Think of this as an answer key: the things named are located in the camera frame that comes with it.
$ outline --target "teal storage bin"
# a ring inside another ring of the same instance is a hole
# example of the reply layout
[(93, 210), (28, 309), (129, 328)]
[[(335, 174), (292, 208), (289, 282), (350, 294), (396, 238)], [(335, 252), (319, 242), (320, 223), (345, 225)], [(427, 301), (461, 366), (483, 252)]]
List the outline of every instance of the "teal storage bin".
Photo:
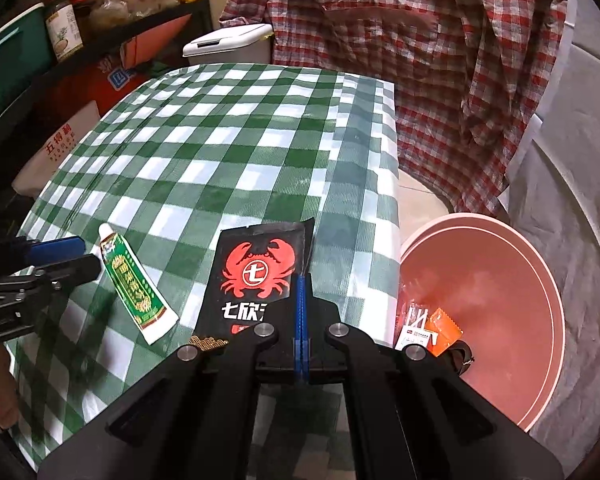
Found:
[(46, 34), (44, 5), (37, 4), (0, 28), (0, 114), (51, 67), (54, 55)]

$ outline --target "white toothpaste cap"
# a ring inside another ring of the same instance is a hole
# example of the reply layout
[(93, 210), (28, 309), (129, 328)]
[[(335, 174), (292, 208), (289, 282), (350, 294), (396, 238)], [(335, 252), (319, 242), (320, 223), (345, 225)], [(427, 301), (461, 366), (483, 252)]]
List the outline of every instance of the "white toothpaste cap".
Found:
[(98, 227), (98, 234), (100, 235), (100, 241), (103, 241), (107, 236), (113, 234), (113, 229), (107, 223), (100, 224), (100, 227)]

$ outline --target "white floor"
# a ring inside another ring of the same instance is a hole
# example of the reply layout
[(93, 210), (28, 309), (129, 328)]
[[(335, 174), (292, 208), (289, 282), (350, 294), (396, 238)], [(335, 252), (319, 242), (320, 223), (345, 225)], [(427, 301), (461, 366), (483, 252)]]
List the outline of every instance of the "white floor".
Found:
[(413, 177), (399, 170), (400, 244), (427, 222), (449, 213), (446, 205)]

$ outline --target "white trash can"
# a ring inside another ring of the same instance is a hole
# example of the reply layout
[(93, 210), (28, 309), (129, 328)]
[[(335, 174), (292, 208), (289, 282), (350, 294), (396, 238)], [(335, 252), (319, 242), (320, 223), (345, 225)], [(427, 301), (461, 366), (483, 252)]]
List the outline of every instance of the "white trash can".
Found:
[(220, 28), (187, 43), (182, 50), (190, 65), (203, 63), (271, 63), (269, 23)]

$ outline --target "bin handle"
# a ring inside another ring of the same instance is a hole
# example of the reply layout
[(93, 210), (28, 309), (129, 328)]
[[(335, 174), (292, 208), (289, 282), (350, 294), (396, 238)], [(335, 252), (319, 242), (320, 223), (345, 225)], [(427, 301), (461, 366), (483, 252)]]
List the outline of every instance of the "bin handle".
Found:
[(9, 34), (7, 34), (6, 36), (3, 36), (2, 38), (0, 38), (0, 46), (5, 41), (9, 41), (11, 38), (13, 38), (16, 34), (19, 34), (20, 32), (21, 32), (20, 27), (14, 28)]

